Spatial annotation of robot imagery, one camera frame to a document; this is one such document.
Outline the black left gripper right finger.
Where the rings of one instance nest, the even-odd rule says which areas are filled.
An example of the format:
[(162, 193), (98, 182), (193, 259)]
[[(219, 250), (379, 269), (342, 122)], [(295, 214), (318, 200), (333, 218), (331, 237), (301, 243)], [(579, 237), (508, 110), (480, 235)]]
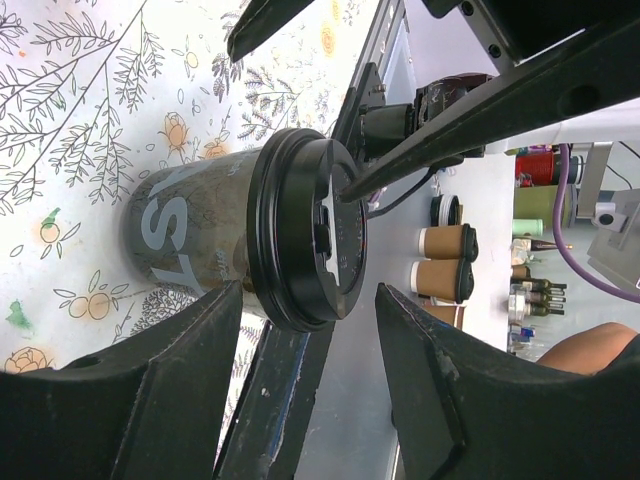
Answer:
[(635, 479), (639, 348), (585, 376), (458, 330), (380, 284), (376, 318), (410, 479)]

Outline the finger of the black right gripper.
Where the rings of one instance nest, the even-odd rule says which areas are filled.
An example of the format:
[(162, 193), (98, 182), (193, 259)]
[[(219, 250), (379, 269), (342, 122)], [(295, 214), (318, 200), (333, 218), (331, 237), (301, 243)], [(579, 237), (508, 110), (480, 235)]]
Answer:
[(474, 89), (385, 154), (341, 193), (345, 202), (424, 166), (639, 95), (639, 22), (586, 31)]
[(243, 59), (309, 5), (310, 0), (251, 0), (227, 40), (230, 60)]

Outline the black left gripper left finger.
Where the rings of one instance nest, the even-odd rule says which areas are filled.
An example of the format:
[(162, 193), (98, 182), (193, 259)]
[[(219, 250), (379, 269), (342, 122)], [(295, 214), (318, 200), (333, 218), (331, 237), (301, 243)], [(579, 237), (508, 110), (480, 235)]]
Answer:
[(242, 310), (238, 282), (66, 367), (1, 377), (5, 479), (209, 479)]

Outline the dark paper coffee cup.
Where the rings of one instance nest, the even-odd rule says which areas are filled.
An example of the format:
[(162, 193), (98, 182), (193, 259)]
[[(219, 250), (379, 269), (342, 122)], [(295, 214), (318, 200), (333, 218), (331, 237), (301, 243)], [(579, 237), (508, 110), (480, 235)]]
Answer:
[(226, 281), (249, 280), (247, 209), (259, 149), (159, 170), (125, 210), (124, 246), (154, 283), (202, 296)]

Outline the black coffee cup lid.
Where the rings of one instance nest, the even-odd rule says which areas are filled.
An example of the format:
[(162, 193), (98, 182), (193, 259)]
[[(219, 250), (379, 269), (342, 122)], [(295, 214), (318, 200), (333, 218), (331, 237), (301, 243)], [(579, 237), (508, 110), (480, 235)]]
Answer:
[(337, 140), (287, 128), (262, 147), (246, 218), (250, 277), (279, 328), (315, 332), (346, 318), (367, 259), (366, 206), (340, 193), (358, 169)]

